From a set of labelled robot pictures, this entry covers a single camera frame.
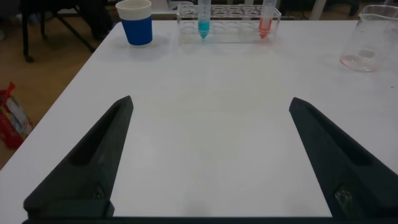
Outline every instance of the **test tube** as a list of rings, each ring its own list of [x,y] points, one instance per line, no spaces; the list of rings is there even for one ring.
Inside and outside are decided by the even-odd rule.
[[[210,7],[211,0],[198,0],[198,31],[202,39],[209,34]]]
[[[262,39],[266,38],[271,30],[272,18],[277,0],[264,0],[262,2],[259,34]]]

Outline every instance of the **red liquid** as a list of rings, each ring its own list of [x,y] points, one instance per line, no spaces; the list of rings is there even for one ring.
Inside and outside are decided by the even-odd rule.
[[[260,19],[259,33],[260,33],[260,37],[262,39],[266,38],[266,36],[269,34],[269,31],[271,30],[271,23],[272,23],[272,18],[266,19],[265,21],[264,21],[264,18]]]

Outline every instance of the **paper cup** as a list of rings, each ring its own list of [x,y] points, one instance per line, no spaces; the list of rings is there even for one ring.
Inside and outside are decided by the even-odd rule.
[[[131,45],[141,46],[152,41],[152,4],[148,0],[124,0],[116,9]]]

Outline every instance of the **glass beaker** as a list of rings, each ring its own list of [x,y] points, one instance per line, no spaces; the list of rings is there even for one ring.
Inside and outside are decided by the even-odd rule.
[[[398,43],[398,7],[366,6],[340,62],[360,72],[374,72]]]

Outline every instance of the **floor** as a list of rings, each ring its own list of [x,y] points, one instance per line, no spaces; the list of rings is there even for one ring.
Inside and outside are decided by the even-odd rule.
[[[359,11],[367,4],[361,4]],[[112,17],[117,17],[115,10],[110,12]],[[348,12],[348,5],[337,4],[324,12],[321,20],[357,19],[356,16],[348,16]],[[309,17],[310,13],[304,12],[304,15]],[[289,15],[297,19],[302,17],[301,12],[291,12]],[[81,18],[68,17],[66,20],[93,46],[99,46],[100,42],[92,38],[90,28]],[[9,82],[16,84],[12,95],[25,109],[35,126],[89,59],[91,53],[60,21],[51,19],[46,22],[48,40],[41,39],[40,27],[37,24],[29,26],[30,55],[35,62],[26,63],[22,56],[21,26],[0,26],[7,33],[7,39],[0,41],[0,90],[7,88]],[[0,142],[0,169],[13,154],[13,150],[7,149]]]

